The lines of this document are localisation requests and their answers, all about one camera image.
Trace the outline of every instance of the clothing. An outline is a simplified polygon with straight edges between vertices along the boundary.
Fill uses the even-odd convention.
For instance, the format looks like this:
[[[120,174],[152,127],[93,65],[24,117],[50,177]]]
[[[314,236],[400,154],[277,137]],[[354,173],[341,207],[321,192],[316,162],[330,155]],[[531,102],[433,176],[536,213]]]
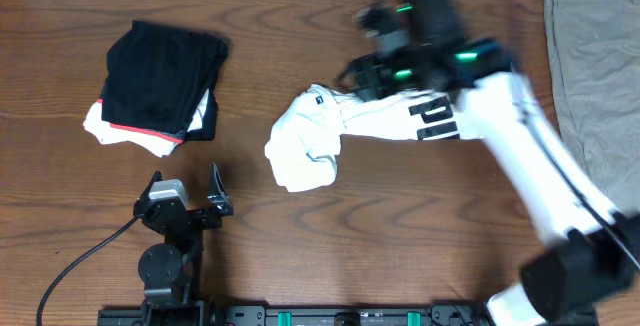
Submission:
[[[640,0],[545,0],[564,143],[621,210],[640,185]]]
[[[265,146],[278,185],[299,192],[333,183],[343,134],[389,140],[479,137],[444,93],[403,91],[364,102],[312,85],[273,125]]]
[[[209,93],[205,93],[193,114],[188,131],[202,128],[202,116],[206,112]],[[84,129],[92,133],[102,145],[130,141],[136,143],[158,157],[170,155],[176,146],[183,143],[185,132],[179,134],[161,133],[153,130],[110,124],[102,121],[102,99],[95,102],[83,123]]]
[[[170,134],[186,132],[203,95],[213,92],[226,58],[227,46],[214,36],[133,21],[107,53],[102,119]],[[216,113],[211,94],[201,131],[187,139],[212,140]]]

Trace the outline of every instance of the white cloth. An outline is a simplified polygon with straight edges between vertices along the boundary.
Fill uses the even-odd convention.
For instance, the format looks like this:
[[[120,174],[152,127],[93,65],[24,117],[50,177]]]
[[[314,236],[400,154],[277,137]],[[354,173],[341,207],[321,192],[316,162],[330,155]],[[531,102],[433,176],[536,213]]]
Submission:
[[[188,131],[202,128],[202,117],[207,110],[209,92],[205,92],[202,100],[198,104]],[[130,141],[138,144],[152,154],[163,157],[173,152],[182,140],[165,135],[159,132],[128,128],[126,126],[112,125],[102,120],[102,103],[94,103],[83,123],[84,129],[92,133],[102,145],[109,145],[118,142]]]
[[[438,103],[443,105],[429,109],[438,101],[444,101]],[[416,113],[421,105],[426,111]],[[449,132],[419,137],[419,130],[429,132],[452,122],[455,127]],[[312,85],[273,125],[271,139],[265,145],[265,156],[278,185],[289,192],[300,192],[333,183],[342,134],[389,140],[479,138],[444,93],[403,91],[364,102],[354,94]]]

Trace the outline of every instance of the black garment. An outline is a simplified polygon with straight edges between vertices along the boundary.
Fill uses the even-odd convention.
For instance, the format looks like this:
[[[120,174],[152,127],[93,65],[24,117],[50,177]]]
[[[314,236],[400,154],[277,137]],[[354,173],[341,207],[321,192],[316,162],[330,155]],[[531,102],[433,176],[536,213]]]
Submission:
[[[169,134],[186,132],[205,92],[202,130],[186,140],[213,140],[213,89],[227,45],[206,33],[133,21],[107,53],[102,120]]]

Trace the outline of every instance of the wooden table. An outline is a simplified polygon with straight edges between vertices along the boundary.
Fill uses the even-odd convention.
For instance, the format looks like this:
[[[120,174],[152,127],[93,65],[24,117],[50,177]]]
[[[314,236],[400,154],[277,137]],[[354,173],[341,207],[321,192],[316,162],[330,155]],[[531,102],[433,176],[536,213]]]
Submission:
[[[555,120],[542,0],[456,1],[472,35],[520,48]],[[51,281],[129,220],[155,170],[206,206],[212,161],[236,209],[206,234],[203,288],[224,302],[426,304],[485,298],[515,281],[542,247],[481,142],[343,137],[332,186],[276,185],[263,153],[271,126],[311,83],[330,84],[372,50],[352,21],[368,2],[0,0],[0,323],[33,325]],[[231,38],[215,141],[159,159],[83,130],[106,52],[132,19]],[[135,225],[65,278],[45,324],[95,325],[105,305],[139,304],[138,259],[161,241]],[[639,304],[638,292],[603,303],[602,324],[637,323]]]

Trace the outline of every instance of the gray cloth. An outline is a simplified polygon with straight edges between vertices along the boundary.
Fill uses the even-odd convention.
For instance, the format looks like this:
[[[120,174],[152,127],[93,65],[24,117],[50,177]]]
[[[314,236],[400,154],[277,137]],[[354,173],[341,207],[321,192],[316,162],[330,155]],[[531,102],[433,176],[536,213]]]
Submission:
[[[622,210],[640,209],[640,0],[544,0],[569,152]]]

